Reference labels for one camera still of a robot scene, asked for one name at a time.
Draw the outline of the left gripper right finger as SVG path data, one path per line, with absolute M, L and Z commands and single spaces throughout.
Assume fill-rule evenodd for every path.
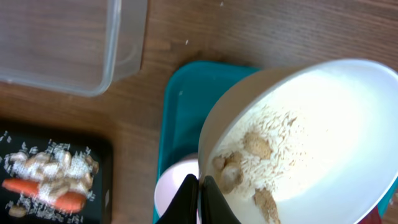
M 200 187 L 201 224 L 240 224 L 212 176 L 206 176 Z

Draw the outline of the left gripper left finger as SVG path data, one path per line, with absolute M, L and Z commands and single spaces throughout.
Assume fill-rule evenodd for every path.
M 156 224 L 197 223 L 198 179 L 188 174 Z

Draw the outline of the orange carrot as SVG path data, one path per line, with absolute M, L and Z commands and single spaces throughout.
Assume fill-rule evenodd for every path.
M 56 210 L 69 213 L 80 212 L 85 206 L 86 202 L 86 197 L 84 195 L 71 191 L 67 191 L 61 196 L 56 196 L 55 199 L 44 199 L 39 195 L 39 183 L 31 180 L 18 178 L 5 179 L 2 182 L 2 187 L 11 192 L 19 193 L 31 198 L 36 198 L 39 201 L 50 205 Z

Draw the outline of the white bowl with scraps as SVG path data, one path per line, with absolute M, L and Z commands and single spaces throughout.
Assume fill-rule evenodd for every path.
M 397 178 L 397 72 L 343 59 L 262 70 L 227 90 L 198 143 L 239 223 L 358 223 Z

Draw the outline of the black waste tray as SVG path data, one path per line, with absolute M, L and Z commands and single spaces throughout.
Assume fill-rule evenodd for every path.
M 15 177 L 8 156 L 24 152 L 70 151 L 89 155 L 99 164 L 83 209 L 78 213 L 57 211 L 35 199 L 1 189 L 1 223 L 111 223 L 113 190 L 113 147 L 106 138 L 84 131 L 1 121 L 1 179 Z

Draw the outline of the teal serving tray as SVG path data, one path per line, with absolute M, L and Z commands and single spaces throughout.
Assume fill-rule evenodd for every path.
M 165 91 L 158 177 L 172 164 L 197 152 L 201 128 L 214 104 L 234 84 L 256 71 L 196 61 L 173 74 Z

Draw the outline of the food scraps pile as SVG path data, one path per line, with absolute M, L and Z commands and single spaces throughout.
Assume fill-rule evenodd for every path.
M 38 182 L 39 195 L 47 200 L 67 191 L 82 194 L 87 199 L 93 176 L 99 170 L 98 162 L 91 156 L 73 156 L 63 149 L 53 153 L 38 152 L 33 156 L 21 151 L 10 154 L 8 159 L 17 174 L 11 178 Z

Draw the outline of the red snack wrapper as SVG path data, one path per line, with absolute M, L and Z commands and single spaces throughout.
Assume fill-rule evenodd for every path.
M 374 207 L 358 224 L 382 224 L 378 207 Z

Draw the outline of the clear plastic bin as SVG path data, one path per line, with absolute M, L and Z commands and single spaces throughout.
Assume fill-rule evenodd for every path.
M 1 81 L 97 96 L 141 68 L 147 0 L 1 0 Z

